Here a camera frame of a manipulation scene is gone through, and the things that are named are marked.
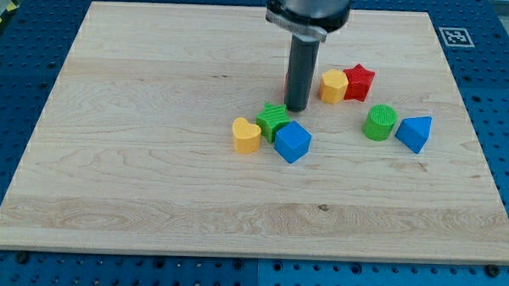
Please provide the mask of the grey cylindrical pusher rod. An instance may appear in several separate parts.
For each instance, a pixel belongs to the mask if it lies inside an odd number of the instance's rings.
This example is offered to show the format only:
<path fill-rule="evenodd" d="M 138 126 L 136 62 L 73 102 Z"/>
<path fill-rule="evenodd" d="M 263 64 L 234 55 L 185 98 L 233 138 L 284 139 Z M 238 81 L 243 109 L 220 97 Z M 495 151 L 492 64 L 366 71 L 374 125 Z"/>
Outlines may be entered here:
<path fill-rule="evenodd" d="M 291 37 L 287 94 L 284 96 L 289 111 L 300 112 L 307 107 L 318 49 L 319 41 L 312 37 L 300 34 Z"/>

